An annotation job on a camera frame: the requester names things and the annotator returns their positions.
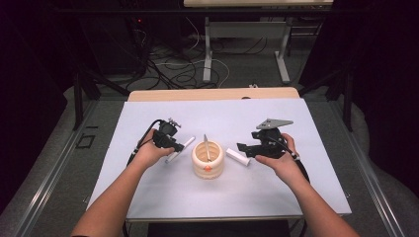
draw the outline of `cylindrical container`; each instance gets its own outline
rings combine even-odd
[[[206,144],[201,142],[192,151],[192,165],[198,177],[211,180],[221,175],[224,169],[224,152],[216,142],[208,141],[208,144],[210,159],[208,158]]]

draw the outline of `wooden table edge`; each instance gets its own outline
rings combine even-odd
[[[133,91],[129,102],[299,98],[293,87]]]

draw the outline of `metal frame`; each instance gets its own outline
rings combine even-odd
[[[284,62],[284,54],[292,23],[293,18],[287,18],[286,22],[210,22],[206,17],[206,60],[203,81],[210,81],[211,38],[270,38],[281,39],[280,50],[275,52],[275,57],[283,83],[289,84],[291,81]]]

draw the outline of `table leg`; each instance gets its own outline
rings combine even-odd
[[[204,82],[210,81],[212,51],[210,50],[210,19],[206,17],[206,61],[204,64]]]
[[[286,63],[284,62],[284,55],[287,50],[287,44],[290,38],[292,24],[293,24],[293,18],[287,18],[287,23],[284,28],[284,36],[281,38],[280,51],[275,51],[278,68],[280,69],[281,79],[283,80],[284,84],[289,84],[291,82],[290,76],[287,71]]]

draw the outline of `white stick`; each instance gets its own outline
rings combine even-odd
[[[184,149],[182,151],[184,151],[186,149],[187,146],[189,146],[193,141],[195,140],[195,137],[191,137],[191,139],[189,139],[185,144],[184,144]],[[169,162],[171,162],[173,159],[175,159],[182,151],[180,152],[173,152],[165,161],[166,164],[169,164]]]

